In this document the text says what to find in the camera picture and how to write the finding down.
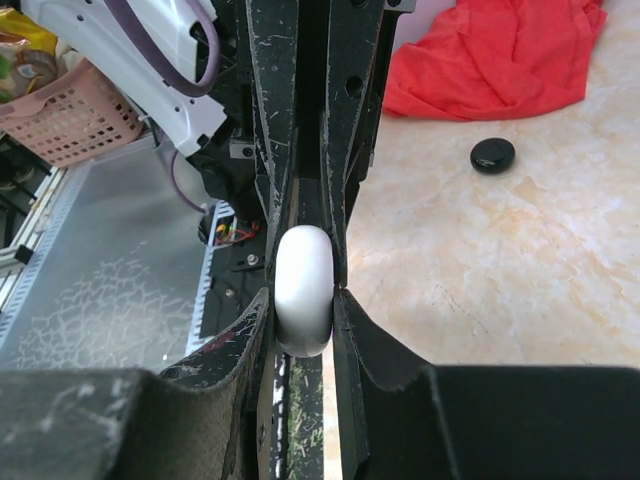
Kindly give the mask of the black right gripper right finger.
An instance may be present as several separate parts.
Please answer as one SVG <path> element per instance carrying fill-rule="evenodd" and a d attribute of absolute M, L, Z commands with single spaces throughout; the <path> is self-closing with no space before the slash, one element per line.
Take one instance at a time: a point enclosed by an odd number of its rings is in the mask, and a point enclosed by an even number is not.
<path fill-rule="evenodd" d="M 340 289 L 333 301 L 346 479 L 635 479 L 639 373 L 435 365 Z"/>

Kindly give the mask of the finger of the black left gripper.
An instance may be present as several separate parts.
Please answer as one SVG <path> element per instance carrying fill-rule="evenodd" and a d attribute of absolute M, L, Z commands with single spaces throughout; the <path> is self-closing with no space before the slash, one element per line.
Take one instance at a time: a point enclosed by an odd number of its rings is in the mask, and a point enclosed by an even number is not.
<path fill-rule="evenodd" d="M 260 153 L 268 175 L 266 274 L 275 277 L 279 241 L 287 227 L 291 194 L 298 45 L 297 1 L 245 3 L 254 77 Z"/>
<path fill-rule="evenodd" d="M 382 1 L 331 1 L 327 24 L 321 186 L 333 249 L 334 282 L 347 284 L 346 182 L 385 6 Z"/>

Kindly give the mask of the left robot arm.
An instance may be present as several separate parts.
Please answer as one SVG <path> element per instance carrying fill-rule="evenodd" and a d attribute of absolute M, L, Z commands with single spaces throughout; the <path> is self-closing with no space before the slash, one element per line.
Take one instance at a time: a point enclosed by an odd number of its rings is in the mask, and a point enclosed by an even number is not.
<path fill-rule="evenodd" d="M 398 15 L 383 1 L 20 1 L 164 131 L 214 197 L 266 234 L 320 228 L 337 286 L 372 157 Z"/>

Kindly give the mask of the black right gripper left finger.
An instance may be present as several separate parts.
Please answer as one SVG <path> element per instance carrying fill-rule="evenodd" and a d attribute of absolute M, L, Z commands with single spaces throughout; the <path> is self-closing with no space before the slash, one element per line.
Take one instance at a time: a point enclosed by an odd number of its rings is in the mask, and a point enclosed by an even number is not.
<path fill-rule="evenodd" d="M 265 479 L 258 402 L 270 294 L 160 373 L 138 368 L 1 375 L 5 479 Z"/>

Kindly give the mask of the white round charging case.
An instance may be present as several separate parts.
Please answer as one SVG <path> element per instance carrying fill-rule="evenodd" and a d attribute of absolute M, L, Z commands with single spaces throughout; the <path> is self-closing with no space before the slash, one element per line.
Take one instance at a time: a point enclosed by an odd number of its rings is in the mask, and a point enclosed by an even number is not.
<path fill-rule="evenodd" d="M 275 264 L 276 336 L 292 357 L 322 353 L 332 329 L 333 251 L 320 228 L 299 225 L 281 238 Z"/>

